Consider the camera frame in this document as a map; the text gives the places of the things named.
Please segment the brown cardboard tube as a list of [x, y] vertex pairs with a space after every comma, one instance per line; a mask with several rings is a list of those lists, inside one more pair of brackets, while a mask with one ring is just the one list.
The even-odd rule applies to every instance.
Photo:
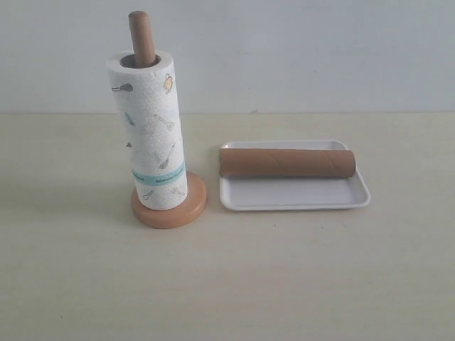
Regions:
[[222, 148], [223, 176], [291, 176], [350, 178], [356, 171], [350, 150]]

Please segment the printed white paper towel roll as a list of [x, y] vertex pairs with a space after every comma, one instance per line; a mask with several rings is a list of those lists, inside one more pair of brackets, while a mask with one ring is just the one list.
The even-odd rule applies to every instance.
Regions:
[[107, 69], [139, 201], [170, 210], [186, 199], [188, 182], [173, 58], [159, 51], [156, 61], [139, 69], [133, 53], [124, 51]]

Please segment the wooden paper towel holder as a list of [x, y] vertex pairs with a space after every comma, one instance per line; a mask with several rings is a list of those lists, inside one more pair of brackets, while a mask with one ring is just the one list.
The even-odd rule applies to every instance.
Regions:
[[[134, 51], [134, 66], [140, 69], [157, 64], [148, 14], [144, 11], [131, 12], [129, 29]], [[188, 172], [187, 176], [189, 194], [182, 204], [170, 210], [150, 210], [141, 204], [137, 191], [133, 190], [131, 206], [134, 216], [142, 224], [156, 229], [181, 227], [195, 220], [207, 204], [207, 187], [203, 179], [195, 173]]]

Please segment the white rectangular tray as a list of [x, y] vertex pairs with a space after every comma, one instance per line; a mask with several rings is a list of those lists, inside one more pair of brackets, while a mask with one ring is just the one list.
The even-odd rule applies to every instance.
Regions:
[[234, 211], [341, 210], [370, 200], [359, 170], [351, 178], [220, 176], [220, 201]]

